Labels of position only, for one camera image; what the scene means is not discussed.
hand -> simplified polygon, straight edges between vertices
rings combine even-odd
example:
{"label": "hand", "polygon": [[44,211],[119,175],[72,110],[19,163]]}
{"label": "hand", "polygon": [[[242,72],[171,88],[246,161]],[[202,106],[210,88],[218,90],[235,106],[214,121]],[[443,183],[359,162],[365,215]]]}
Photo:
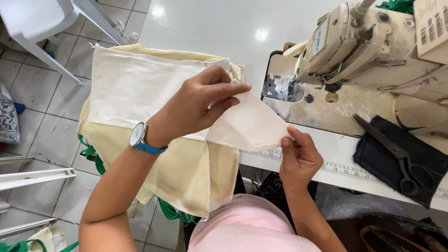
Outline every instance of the hand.
{"label": "hand", "polygon": [[212,126],[224,111],[240,103],[232,96],[252,88],[231,81],[220,65],[184,81],[179,91],[148,120],[145,142],[163,148],[175,138]]}
{"label": "hand", "polygon": [[323,158],[309,134],[293,126],[288,126],[288,133],[295,141],[286,137],[281,140],[283,161],[280,165],[280,179],[286,193],[308,194],[308,183],[322,166]]}

white plastic chair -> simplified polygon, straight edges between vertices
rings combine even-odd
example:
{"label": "white plastic chair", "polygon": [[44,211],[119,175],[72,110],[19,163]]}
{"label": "white plastic chair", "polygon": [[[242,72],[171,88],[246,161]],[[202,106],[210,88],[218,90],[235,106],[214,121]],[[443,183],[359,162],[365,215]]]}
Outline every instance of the white plastic chair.
{"label": "white plastic chair", "polygon": [[0,0],[0,15],[9,36],[30,53],[73,82],[82,82],[48,55],[37,42],[48,39],[55,45],[54,36],[69,28],[82,14],[111,37],[117,44],[126,42],[112,28],[113,20],[95,0]]}

pink shirt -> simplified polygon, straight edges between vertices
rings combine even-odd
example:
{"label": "pink shirt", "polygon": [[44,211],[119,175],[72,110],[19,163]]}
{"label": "pink shirt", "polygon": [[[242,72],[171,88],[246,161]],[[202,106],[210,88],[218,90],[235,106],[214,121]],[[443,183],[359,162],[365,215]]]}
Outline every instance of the pink shirt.
{"label": "pink shirt", "polygon": [[286,218],[271,202],[236,194],[230,204],[210,213],[195,227],[189,252],[319,252],[310,240],[295,235]]}

blue watch strap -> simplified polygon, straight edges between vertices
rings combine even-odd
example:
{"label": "blue watch strap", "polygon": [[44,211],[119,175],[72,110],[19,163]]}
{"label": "blue watch strap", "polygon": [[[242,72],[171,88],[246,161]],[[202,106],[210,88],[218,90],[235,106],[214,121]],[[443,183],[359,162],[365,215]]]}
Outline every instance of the blue watch strap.
{"label": "blue watch strap", "polygon": [[137,144],[137,146],[135,148],[137,150],[141,150],[141,151],[144,151],[144,152],[152,154],[152,155],[159,155],[159,154],[164,153],[168,149],[168,146],[163,149],[157,149],[157,148],[152,147],[149,144],[140,142],[139,144]]}

scissors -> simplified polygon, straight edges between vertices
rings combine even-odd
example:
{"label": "scissors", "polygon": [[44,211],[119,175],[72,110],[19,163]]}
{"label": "scissors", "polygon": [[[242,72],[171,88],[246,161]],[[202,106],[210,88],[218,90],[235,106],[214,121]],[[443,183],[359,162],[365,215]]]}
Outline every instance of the scissors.
{"label": "scissors", "polygon": [[398,159],[401,173],[404,176],[404,178],[400,181],[400,188],[404,194],[408,196],[418,194],[418,184],[427,190],[430,190],[434,186],[434,178],[432,177],[430,171],[421,165],[411,163],[409,153],[407,151],[398,146],[398,144],[392,142],[387,136],[383,135],[357,114],[354,114],[353,118],[355,118],[355,121],[362,128],[364,128],[366,132],[372,135],[378,142],[386,147],[396,159]]}

